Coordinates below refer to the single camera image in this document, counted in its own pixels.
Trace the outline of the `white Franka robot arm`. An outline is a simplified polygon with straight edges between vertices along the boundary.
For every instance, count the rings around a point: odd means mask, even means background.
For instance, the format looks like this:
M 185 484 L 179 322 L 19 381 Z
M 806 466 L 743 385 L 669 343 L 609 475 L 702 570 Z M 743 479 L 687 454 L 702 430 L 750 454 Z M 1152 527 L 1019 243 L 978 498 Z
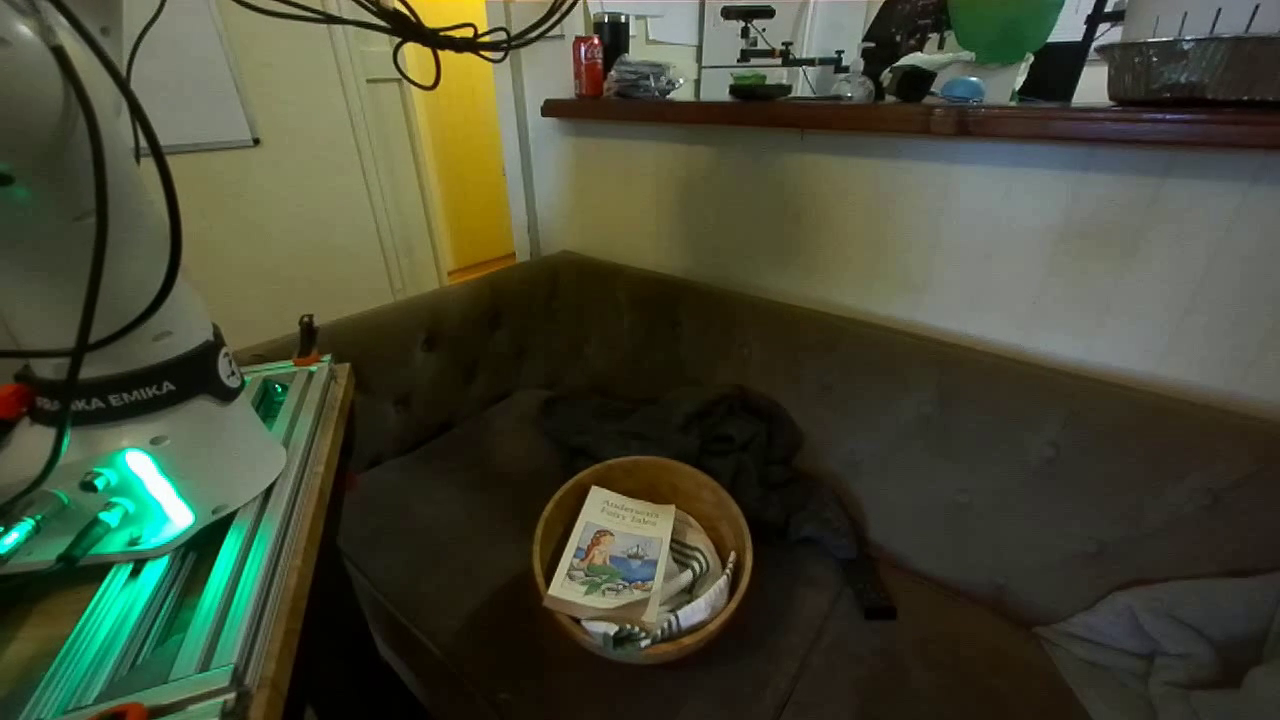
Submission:
M 185 281 L 162 132 L 72 0 L 0 0 L 0 569 L 165 557 L 288 450 Z

